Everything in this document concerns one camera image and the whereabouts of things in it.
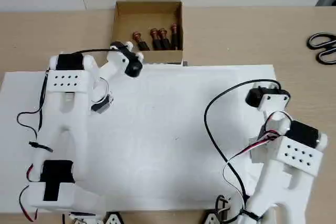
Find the open cardboard box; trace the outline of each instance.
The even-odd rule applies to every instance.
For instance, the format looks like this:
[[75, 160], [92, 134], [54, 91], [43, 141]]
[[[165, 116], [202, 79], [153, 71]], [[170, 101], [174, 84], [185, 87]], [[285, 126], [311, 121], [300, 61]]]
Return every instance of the open cardboard box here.
[[[167, 38], [171, 41], [171, 26], [179, 27], [179, 43], [181, 50], [154, 51], [150, 30], [152, 28], [167, 30]], [[117, 1], [115, 5], [113, 41], [131, 41], [133, 32], [141, 33], [150, 51], [142, 51], [146, 63], [181, 63], [183, 52], [182, 2], [181, 1]]]

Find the white board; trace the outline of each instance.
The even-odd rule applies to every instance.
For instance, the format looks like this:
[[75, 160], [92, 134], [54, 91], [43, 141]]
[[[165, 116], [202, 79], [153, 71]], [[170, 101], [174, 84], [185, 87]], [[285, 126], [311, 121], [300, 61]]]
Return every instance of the white board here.
[[[146, 65], [137, 79], [110, 82], [113, 106], [90, 119], [88, 179], [79, 185], [105, 195], [109, 210], [213, 208], [218, 194], [232, 190], [222, 180], [223, 160], [208, 138], [203, 113], [209, 101], [242, 81], [274, 78], [270, 65], [179, 67]], [[2, 146], [0, 212], [17, 212], [17, 195], [31, 163], [33, 133], [19, 126], [20, 111], [37, 108], [43, 73], [7, 73], [0, 93]], [[224, 153], [231, 157], [256, 135], [262, 114], [245, 103], [251, 85], [219, 99], [208, 124]], [[38, 117], [23, 122], [37, 126]], [[71, 158], [65, 134], [53, 158]], [[248, 191], [257, 173], [248, 172], [247, 156], [233, 163]]]

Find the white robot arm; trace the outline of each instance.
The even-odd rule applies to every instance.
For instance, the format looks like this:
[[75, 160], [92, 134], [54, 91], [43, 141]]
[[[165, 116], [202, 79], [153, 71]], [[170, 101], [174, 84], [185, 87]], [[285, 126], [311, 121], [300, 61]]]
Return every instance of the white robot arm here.
[[[53, 56], [50, 60], [43, 104], [43, 124], [37, 134], [33, 165], [27, 178], [31, 181], [28, 203], [52, 211], [105, 214], [104, 198], [86, 191], [75, 181], [86, 179], [88, 149], [88, 118], [93, 111], [103, 112], [112, 99], [101, 85], [117, 75], [137, 77], [142, 69], [143, 55], [131, 52], [127, 42], [111, 44], [108, 62], [98, 68], [94, 58], [83, 56], [84, 50]], [[60, 137], [68, 131], [75, 144], [73, 162], [48, 160]]]
[[285, 210], [286, 224], [305, 224], [305, 211], [323, 150], [327, 146], [327, 136], [292, 120], [285, 113], [277, 113], [285, 109], [290, 96], [270, 94], [268, 87], [258, 88], [260, 85], [255, 84], [246, 101], [252, 104], [255, 92], [262, 94], [258, 105], [258, 110], [264, 112], [266, 120], [262, 131], [267, 127], [268, 130], [278, 132], [280, 137], [263, 148], [251, 151], [252, 162], [264, 165], [255, 192], [247, 200], [246, 214], [242, 215], [240, 223], [255, 224], [259, 219], [262, 220], [261, 217], [269, 208], [278, 205]]

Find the table surface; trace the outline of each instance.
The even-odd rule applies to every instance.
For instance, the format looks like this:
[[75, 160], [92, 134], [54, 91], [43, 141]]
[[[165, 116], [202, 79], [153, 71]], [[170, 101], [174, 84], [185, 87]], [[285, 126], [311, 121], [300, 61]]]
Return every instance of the table surface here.
[[[307, 223], [333, 223], [336, 200], [336, 67], [315, 61], [306, 39], [319, 31], [336, 33], [335, 7], [184, 8], [184, 60], [189, 65], [273, 64], [291, 93], [289, 113], [329, 136], [319, 177], [306, 212]], [[0, 13], [0, 80], [5, 71], [44, 70], [60, 51], [105, 48], [111, 42], [112, 10]], [[104, 62], [104, 55], [96, 56]], [[203, 211], [122, 213], [125, 224], [185, 223]], [[1, 223], [26, 223], [22, 215], [0, 215]], [[42, 214], [38, 223], [60, 223]]]

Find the black scissors handle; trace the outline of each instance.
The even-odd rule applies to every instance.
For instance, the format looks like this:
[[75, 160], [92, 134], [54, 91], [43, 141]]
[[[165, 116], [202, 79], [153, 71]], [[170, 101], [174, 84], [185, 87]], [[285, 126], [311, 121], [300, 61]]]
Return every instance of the black scissors handle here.
[[[312, 43], [312, 41], [314, 39], [321, 38], [321, 37], [322, 38], [327, 38], [329, 40], [328, 41], [324, 41], [324, 42], [319, 43], [319, 44], [313, 44]], [[326, 33], [326, 32], [313, 34], [307, 40], [307, 47], [309, 49], [311, 49], [311, 50], [316, 50], [316, 49], [321, 49], [321, 48], [329, 49], [334, 44], [336, 44], [336, 36], [334, 34]]]
[[316, 60], [318, 63], [323, 65], [336, 65], [336, 60], [324, 60], [323, 57], [326, 55], [330, 55], [336, 52], [336, 47], [330, 47], [329, 49], [322, 51], [316, 55]]
[[[328, 39], [327, 41], [324, 41], [322, 43], [319, 44], [313, 44], [313, 40], [316, 38], [326, 38]], [[334, 52], [336, 52], [336, 47], [334, 47], [333, 45], [336, 44], [336, 35], [331, 34], [331, 33], [326, 33], [326, 32], [322, 32], [322, 33], [317, 33], [317, 34], [313, 34], [312, 36], [310, 36], [307, 39], [307, 47], [311, 50], [317, 50], [317, 49], [321, 49], [324, 48], [325, 50], [318, 53], [316, 55], [316, 61], [320, 64], [323, 65], [336, 65], [336, 60], [333, 61], [327, 61], [324, 60], [324, 56], [326, 55], [330, 55]]]

